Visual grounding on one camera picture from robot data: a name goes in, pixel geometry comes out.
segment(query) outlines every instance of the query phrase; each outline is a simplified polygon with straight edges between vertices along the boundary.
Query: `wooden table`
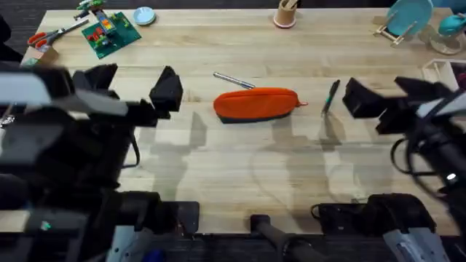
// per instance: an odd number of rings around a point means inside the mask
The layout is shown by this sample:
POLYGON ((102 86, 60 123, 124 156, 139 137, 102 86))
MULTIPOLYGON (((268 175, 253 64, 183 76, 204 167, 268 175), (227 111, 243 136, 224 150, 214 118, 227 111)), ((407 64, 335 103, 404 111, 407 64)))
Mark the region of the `wooden table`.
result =
MULTIPOLYGON (((133 11, 123 12, 134 24, 133 11)), ((354 120, 341 102, 351 76, 384 95, 399 95, 396 76, 422 78, 420 66, 443 57, 418 39, 393 49, 385 38, 373 36, 374 16, 386 12, 300 9, 297 25, 280 30, 272 24, 274 10, 157 10, 156 24, 137 27, 142 39, 102 60, 81 29, 54 48, 60 53, 57 64, 71 71, 117 63, 111 88, 125 100, 148 98, 166 65, 181 76, 180 113, 156 129, 137 129, 142 162, 122 172, 120 190, 198 201, 200 232, 246 232, 249 216, 256 213, 269 214, 284 231, 319 232, 309 214, 313 204, 400 192, 424 202, 441 234, 456 234, 446 209, 392 167, 390 146, 400 136, 377 135, 377 120, 354 120), (309 105, 277 121, 222 124, 213 100, 241 88, 214 78, 214 71, 258 87, 290 88, 309 105), (325 121, 320 110, 337 79, 342 88, 325 121)), ((72 24, 76 13, 48 11, 39 30, 72 24)), ((450 14, 436 9, 434 28, 450 14)), ((128 162, 134 162, 133 155, 128 162)), ((440 185, 436 178, 427 181, 440 185)))

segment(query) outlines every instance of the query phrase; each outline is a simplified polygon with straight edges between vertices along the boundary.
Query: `metal rod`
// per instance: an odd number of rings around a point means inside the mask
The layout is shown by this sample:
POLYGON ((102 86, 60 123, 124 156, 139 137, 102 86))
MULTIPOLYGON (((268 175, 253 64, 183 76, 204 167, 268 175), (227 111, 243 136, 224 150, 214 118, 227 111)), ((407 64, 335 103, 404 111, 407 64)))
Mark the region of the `metal rod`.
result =
POLYGON ((256 86, 253 85, 253 84, 249 84, 249 83, 247 83, 247 82, 240 81, 240 80, 238 80, 238 79, 234 79, 233 77, 225 76, 225 75, 220 74, 220 73, 217 73, 217 72, 214 72, 214 73, 213 73, 213 76, 214 76, 214 77, 217 77, 217 78, 219 78, 219 79, 223 79, 223 80, 226 80, 226 81, 228 81, 228 82, 234 83, 234 84, 238 84, 238 85, 244 87, 244 88, 247 89, 247 90, 251 90, 251 89, 253 89, 254 87, 256 87, 256 86))

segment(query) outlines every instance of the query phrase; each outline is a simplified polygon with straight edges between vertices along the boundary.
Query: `lego baseplate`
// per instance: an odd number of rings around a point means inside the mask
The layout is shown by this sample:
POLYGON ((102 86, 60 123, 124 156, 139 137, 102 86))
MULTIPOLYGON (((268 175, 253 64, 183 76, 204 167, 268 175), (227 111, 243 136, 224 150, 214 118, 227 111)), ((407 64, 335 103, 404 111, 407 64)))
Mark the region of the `lego baseplate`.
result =
POLYGON ((118 49, 127 46, 128 44, 133 43, 141 37, 141 35, 134 29, 133 25, 131 25, 131 23, 122 12, 116 13, 115 17, 116 19, 112 19, 110 15, 108 16, 108 18, 111 19, 116 27, 115 32, 107 36, 111 40, 111 43, 108 46, 96 48, 95 41, 87 39, 87 36, 92 35, 95 32, 95 29, 100 27, 100 23, 96 23, 82 31, 86 41, 92 47, 99 59, 110 55, 112 52, 115 52, 118 49), (125 27, 124 20, 128 21, 128 27, 125 27))

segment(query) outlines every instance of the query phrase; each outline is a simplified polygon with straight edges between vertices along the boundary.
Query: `blue dish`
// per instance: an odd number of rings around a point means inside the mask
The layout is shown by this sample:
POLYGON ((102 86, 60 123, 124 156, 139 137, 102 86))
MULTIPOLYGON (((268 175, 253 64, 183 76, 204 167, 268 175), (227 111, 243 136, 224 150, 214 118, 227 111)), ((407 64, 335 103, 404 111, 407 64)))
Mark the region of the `blue dish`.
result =
POLYGON ((387 18, 397 12, 388 24, 388 31, 395 35, 403 34, 408 27, 417 21, 408 35, 414 35, 422 30, 432 17, 433 4, 431 0, 398 0, 388 11, 387 18))
POLYGON ((134 21, 138 25, 148 25, 155 21, 156 15, 150 7, 139 7, 134 11, 134 21))
POLYGON ((466 27, 466 17, 451 15, 442 20, 438 27, 438 33, 443 36, 452 36, 459 33, 466 27))

